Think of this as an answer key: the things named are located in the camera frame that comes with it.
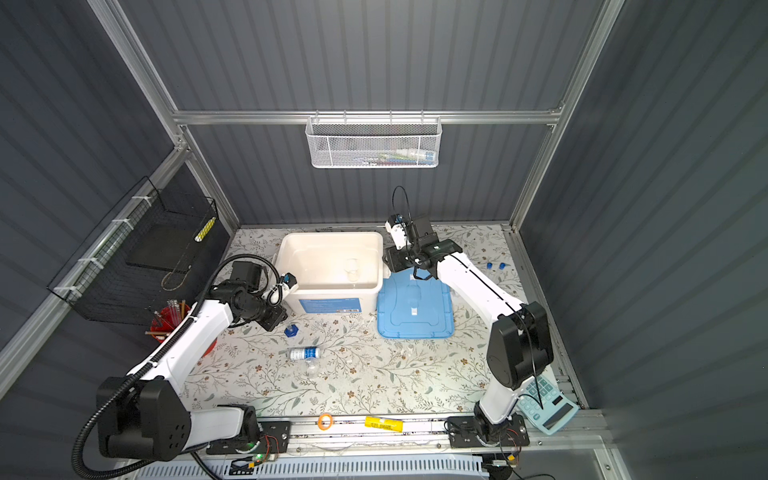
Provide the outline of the blue base graduated cylinder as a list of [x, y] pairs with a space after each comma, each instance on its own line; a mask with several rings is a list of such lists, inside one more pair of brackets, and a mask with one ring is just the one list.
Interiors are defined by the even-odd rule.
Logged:
[[295, 337], [298, 334], [298, 331], [299, 331], [298, 326], [295, 324], [292, 324], [284, 330], [284, 334], [286, 337], [291, 338], [291, 337]]

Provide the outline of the clear glass flask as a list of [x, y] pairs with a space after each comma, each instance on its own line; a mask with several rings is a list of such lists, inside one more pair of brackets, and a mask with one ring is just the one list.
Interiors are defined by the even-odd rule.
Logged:
[[356, 258], [349, 258], [345, 261], [344, 270], [347, 275], [347, 280], [351, 283], [357, 283], [360, 278], [359, 264]]

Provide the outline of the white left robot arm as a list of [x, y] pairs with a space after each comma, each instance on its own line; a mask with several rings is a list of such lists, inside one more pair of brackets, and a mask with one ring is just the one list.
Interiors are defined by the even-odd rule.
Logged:
[[225, 404], [190, 411], [180, 398], [193, 367], [222, 332], [251, 322], [272, 330], [286, 319], [282, 303], [298, 281], [291, 273], [274, 277], [271, 288], [256, 287], [249, 278], [220, 284], [208, 279], [163, 343], [125, 376], [100, 385], [95, 412], [73, 443], [73, 471], [83, 479], [112, 479], [189, 454], [214, 478], [199, 454], [213, 443], [230, 443], [241, 455], [260, 448], [277, 454], [279, 444], [264, 433], [254, 407]]

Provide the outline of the white plastic storage bin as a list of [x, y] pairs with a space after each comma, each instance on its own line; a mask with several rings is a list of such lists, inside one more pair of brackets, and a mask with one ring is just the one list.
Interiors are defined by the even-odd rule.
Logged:
[[[290, 233], [281, 242], [276, 267], [292, 273], [298, 289], [286, 303], [298, 314], [372, 314], [383, 285], [383, 237], [377, 232]], [[360, 278], [347, 280], [345, 261], [356, 258]]]

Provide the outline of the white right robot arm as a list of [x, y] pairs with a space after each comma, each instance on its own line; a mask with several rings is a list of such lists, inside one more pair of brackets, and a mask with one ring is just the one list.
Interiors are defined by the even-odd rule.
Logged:
[[524, 303], [489, 279], [450, 239], [441, 240], [426, 218], [390, 216], [385, 229], [394, 242], [383, 262], [393, 273], [410, 270], [416, 279], [435, 279], [450, 287], [486, 322], [486, 362], [491, 379], [474, 407], [474, 429], [480, 442], [501, 442], [508, 417], [523, 397], [538, 402], [538, 377], [554, 359], [546, 310]]

